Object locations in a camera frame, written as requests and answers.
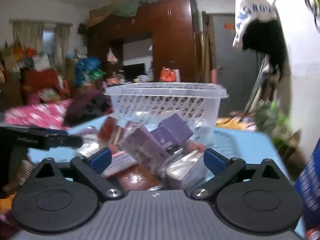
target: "bed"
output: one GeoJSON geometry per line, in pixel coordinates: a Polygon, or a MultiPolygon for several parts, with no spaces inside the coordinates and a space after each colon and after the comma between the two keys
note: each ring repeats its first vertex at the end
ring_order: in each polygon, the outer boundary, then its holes
{"type": "Polygon", "coordinates": [[[10,108],[5,122],[15,125],[36,125],[50,129],[70,129],[63,126],[63,118],[72,99],[55,104],[37,104],[10,108]]]}

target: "window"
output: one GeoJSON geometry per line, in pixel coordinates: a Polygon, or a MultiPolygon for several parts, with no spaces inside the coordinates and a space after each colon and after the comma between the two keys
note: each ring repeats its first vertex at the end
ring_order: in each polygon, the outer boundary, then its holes
{"type": "Polygon", "coordinates": [[[54,31],[45,30],[42,34],[42,51],[48,54],[50,67],[55,69],[54,49],[56,45],[56,34],[54,31]]]}

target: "orange bag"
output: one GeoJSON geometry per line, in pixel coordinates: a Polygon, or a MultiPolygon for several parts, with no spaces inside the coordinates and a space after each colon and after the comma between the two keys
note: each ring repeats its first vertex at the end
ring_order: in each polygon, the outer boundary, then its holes
{"type": "Polygon", "coordinates": [[[176,72],[170,68],[163,67],[160,73],[161,82],[176,82],[176,72]]]}
{"type": "Polygon", "coordinates": [[[26,50],[27,57],[33,57],[36,54],[36,50],[33,48],[28,47],[26,50]]]}
{"type": "Polygon", "coordinates": [[[19,62],[25,57],[26,52],[24,51],[23,47],[21,45],[14,45],[13,46],[13,53],[14,57],[16,58],[16,61],[19,62]]]}

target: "plastic basket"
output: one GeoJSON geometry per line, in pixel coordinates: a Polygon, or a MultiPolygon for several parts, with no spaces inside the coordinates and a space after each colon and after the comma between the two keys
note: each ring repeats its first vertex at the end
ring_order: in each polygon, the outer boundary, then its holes
{"type": "Polygon", "coordinates": [[[194,132],[214,127],[220,100],[227,98],[224,87],[206,83],[135,83],[106,88],[119,120],[158,124],[178,113],[194,132]]]}

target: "door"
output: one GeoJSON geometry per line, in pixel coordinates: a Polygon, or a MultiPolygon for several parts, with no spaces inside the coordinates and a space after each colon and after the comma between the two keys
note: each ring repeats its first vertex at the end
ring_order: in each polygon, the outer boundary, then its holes
{"type": "Polygon", "coordinates": [[[180,70],[182,82],[195,81],[195,47],[192,25],[165,26],[153,32],[153,70],[159,81],[162,67],[180,70]]]}
{"type": "Polygon", "coordinates": [[[231,111],[244,111],[257,78],[258,61],[255,51],[236,51],[235,15],[211,15],[209,35],[214,37],[212,65],[217,68],[217,83],[227,89],[229,98],[221,100],[219,116],[231,111]]]}

